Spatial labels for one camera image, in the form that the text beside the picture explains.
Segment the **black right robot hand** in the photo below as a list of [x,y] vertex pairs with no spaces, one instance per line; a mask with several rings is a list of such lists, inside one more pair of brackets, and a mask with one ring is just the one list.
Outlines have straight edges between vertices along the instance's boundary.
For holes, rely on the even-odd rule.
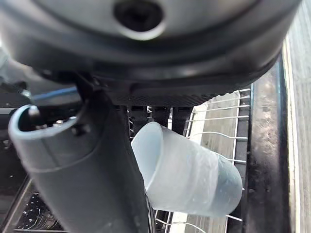
[[30,104],[8,133],[71,233],[148,233],[151,196],[120,106],[194,107],[276,62],[298,0],[3,0]]

